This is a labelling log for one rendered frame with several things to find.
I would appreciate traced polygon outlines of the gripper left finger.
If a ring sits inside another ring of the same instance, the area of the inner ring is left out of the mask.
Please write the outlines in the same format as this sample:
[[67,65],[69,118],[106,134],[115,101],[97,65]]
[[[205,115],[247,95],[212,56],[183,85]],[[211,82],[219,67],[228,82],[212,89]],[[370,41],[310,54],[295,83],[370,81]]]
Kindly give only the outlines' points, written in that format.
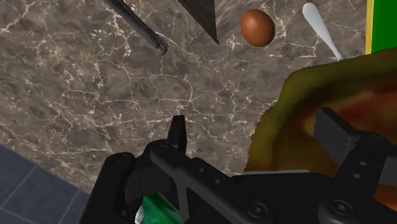
[[143,198],[158,195],[183,224],[268,224],[268,206],[200,158],[186,156],[183,115],[172,117],[166,139],[144,153],[107,157],[79,224],[135,224]]

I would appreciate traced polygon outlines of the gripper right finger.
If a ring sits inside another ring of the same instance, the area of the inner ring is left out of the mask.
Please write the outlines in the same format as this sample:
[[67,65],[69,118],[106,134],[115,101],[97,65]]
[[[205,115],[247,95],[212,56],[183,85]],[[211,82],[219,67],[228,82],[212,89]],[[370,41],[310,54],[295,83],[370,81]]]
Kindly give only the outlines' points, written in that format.
[[316,112],[314,138],[338,165],[317,213],[320,224],[397,224],[397,211],[373,200],[395,145],[356,130],[331,108]]

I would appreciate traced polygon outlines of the green and white object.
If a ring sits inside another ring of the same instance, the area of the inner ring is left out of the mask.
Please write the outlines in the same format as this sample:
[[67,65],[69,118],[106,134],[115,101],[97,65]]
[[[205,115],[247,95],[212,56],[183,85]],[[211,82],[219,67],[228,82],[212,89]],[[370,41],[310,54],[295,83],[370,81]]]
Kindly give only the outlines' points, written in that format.
[[183,224],[183,221],[178,213],[156,193],[143,197],[135,217],[135,224]]

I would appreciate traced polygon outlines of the yellow green and red fruit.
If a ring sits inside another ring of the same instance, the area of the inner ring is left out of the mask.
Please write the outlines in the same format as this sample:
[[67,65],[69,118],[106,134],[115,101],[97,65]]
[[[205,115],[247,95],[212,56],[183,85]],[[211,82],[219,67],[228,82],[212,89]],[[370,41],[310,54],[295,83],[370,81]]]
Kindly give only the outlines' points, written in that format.
[[355,129],[397,144],[397,47],[291,73],[251,137],[246,171],[305,169],[334,176],[313,137],[316,110],[332,108]]

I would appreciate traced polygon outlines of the green box with yellow edge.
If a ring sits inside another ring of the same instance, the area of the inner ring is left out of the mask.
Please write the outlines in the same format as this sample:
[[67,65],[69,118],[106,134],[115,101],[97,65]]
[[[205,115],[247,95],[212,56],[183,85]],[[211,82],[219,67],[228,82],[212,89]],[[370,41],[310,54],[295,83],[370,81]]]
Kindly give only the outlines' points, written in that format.
[[367,0],[365,53],[397,47],[397,0]]

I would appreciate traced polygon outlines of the white spoon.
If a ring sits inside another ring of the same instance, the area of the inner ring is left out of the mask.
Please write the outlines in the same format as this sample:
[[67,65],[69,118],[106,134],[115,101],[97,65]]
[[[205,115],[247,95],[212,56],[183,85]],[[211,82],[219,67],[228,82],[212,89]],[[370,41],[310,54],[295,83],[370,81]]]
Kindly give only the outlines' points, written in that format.
[[306,19],[314,32],[326,43],[326,45],[333,52],[336,60],[342,60],[343,56],[337,50],[337,47],[335,46],[330,36],[329,30],[325,25],[322,16],[319,14],[319,11],[317,10],[315,4],[305,3],[302,8],[302,14],[304,19]]

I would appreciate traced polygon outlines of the brown egg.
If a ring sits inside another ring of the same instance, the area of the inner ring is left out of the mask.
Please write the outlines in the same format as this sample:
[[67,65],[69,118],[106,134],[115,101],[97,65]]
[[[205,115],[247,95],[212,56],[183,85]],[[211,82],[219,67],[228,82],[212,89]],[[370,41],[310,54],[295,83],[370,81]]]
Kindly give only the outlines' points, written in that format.
[[267,46],[275,36],[275,24],[271,17],[261,10],[247,10],[240,20],[244,39],[253,46]]

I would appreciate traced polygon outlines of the black long utensil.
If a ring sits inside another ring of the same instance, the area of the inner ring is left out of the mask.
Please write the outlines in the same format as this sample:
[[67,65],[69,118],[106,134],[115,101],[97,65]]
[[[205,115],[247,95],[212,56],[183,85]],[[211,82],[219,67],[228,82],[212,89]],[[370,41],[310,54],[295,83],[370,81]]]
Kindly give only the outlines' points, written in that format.
[[150,45],[159,50],[161,55],[167,53],[169,45],[140,19],[124,0],[104,0],[104,2],[115,10]]

